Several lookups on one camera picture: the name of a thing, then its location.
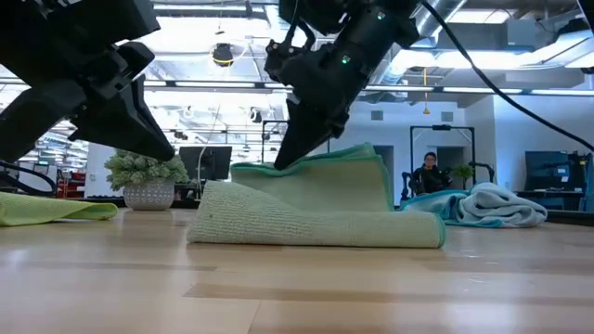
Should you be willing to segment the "black aluminium table frame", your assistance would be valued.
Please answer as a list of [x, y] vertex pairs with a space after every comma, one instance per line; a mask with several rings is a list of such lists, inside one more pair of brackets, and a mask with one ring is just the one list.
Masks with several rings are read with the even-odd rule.
[[[125, 207], [123, 197], [92, 197], [85, 199], [93, 203], [112, 203], [119, 208]], [[175, 200], [171, 205], [172, 209], [197, 209], [197, 201]], [[563, 225], [581, 225], [594, 227], [594, 212], [575, 212], [550, 210], [548, 213], [548, 222]]]

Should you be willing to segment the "small background plant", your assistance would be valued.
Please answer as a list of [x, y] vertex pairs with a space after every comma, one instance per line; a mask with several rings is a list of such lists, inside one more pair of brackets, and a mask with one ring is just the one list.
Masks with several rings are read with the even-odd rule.
[[452, 169], [452, 174], [461, 180], [462, 187], [465, 188], [468, 180], [474, 177], [474, 170], [469, 164], [460, 164]]

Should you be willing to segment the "black background monitor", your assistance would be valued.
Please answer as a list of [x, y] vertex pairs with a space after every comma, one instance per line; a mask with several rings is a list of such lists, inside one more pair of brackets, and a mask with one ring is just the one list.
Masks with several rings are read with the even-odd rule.
[[181, 147], [179, 156], [190, 179], [226, 180], [232, 147]]

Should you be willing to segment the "dark background monitor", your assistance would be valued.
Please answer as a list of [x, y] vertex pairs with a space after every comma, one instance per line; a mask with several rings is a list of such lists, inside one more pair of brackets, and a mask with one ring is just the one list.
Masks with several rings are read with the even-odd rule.
[[590, 154], [580, 155], [577, 151], [526, 151], [524, 157], [525, 190], [585, 191]]

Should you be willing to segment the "black gantry frame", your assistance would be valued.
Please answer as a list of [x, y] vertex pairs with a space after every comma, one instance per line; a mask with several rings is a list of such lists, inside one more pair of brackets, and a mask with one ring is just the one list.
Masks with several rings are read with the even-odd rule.
[[[277, 134], [280, 135], [282, 133], [281, 130], [278, 129], [280, 124], [283, 124], [285, 127], [288, 127], [288, 121], [286, 120], [263, 120], [262, 121], [262, 128], [261, 128], [261, 162], [265, 161], [265, 142], [270, 139], [271, 135]], [[272, 128], [266, 129], [268, 124], [273, 124]]]
[[[414, 164], [414, 142], [420, 137], [415, 137], [415, 130], [422, 129], [423, 133], [425, 130], [431, 131], [453, 131], [456, 130], [460, 135], [464, 136], [471, 143], [471, 162], [476, 162], [476, 144], [475, 144], [475, 128], [469, 126], [452, 126], [448, 124], [435, 124], [435, 125], [411, 125], [409, 126], [409, 155], [410, 155], [410, 172], [414, 173], [416, 169]], [[465, 135], [465, 131], [469, 131], [471, 136]]]

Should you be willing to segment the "artificial green potted plant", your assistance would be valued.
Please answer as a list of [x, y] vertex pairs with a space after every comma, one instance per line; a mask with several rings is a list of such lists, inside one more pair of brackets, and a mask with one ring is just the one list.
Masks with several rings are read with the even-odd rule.
[[116, 149], [104, 163], [113, 191], [122, 191], [124, 204], [135, 211], [164, 211], [174, 202], [176, 184], [189, 181], [178, 155], [168, 161]]

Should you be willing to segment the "sage green microfiber towel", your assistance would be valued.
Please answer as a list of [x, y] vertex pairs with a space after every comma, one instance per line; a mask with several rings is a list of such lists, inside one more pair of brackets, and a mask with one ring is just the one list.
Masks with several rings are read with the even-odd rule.
[[445, 223], [398, 211], [388, 170], [363, 143], [309, 156], [285, 170], [236, 163], [206, 183], [189, 243], [439, 249]]

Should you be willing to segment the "lime green microfiber towel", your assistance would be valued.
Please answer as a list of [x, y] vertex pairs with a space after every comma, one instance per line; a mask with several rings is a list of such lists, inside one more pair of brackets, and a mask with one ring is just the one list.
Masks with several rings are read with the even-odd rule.
[[0, 192], [0, 227], [42, 225], [57, 220], [109, 220], [118, 208], [112, 203], [50, 199]]

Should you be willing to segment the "black round ceiling fixture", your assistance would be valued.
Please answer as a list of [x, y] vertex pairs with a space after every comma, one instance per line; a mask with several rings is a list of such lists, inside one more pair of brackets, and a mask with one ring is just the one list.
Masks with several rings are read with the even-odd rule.
[[217, 44], [212, 52], [213, 63], [219, 67], [230, 67], [234, 63], [232, 45], [228, 43]]

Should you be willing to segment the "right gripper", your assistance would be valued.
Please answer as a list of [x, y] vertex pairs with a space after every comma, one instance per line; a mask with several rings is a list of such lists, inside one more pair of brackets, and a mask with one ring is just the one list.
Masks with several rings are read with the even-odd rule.
[[386, 53], [394, 44], [406, 48], [420, 37], [416, 21], [403, 8], [349, 8], [324, 18], [305, 9], [295, 25], [337, 37], [313, 50], [310, 43], [292, 45], [292, 32], [287, 32], [283, 42], [272, 40], [266, 47], [265, 71], [295, 96], [287, 100], [287, 131], [274, 162], [279, 171], [340, 135], [351, 104]]

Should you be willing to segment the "person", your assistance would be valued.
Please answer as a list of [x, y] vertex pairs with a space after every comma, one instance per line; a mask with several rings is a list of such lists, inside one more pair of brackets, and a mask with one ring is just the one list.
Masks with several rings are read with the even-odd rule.
[[452, 184], [449, 175], [437, 166], [437, 156], [434, 152], [425, 154], [422, 165], [411, 177], [410, 185], [416, 195], [430, 194], [445, 190]]

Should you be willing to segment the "light blue microfiber towel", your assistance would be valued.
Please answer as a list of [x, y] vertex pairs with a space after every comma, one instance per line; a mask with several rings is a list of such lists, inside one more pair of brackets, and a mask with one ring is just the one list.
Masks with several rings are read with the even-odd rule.
[[430, 212], [446, 225], [482, 228], [536, 227], [548, 218], [546, 208], [493, 183], [470, 190], [442, 190], [401, 203], [402, 211]]

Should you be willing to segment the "white round column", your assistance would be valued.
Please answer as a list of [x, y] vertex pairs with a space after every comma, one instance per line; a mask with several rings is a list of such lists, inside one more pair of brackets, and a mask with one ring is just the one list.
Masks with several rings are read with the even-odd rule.
[[84, 196], [114, 196], [115, 192], [107, 180], [110, 171], [105, 168], [105, 162], [115, 153], [115, 149], [95, 143], [90, 143], [88, 148]]

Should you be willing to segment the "red storage rack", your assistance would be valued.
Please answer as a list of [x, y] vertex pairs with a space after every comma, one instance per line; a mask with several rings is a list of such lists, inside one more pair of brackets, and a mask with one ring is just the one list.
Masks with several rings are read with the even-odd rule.
[[86, 173], [58, 170], [57, 197], [60, 199], [82, 199]]

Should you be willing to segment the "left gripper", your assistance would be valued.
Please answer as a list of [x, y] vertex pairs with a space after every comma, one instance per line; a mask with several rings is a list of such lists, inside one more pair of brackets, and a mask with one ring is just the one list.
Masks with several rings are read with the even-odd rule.
[[139, 42], [85, 53], [67, 45], [0, 46], [0, 64], [29, 87], [0, 112], [0, 160], [16, 161], [62, 120], [83, 140], [159, 161], [174, 157], [145, 102], [143, 71], [154, 59]]

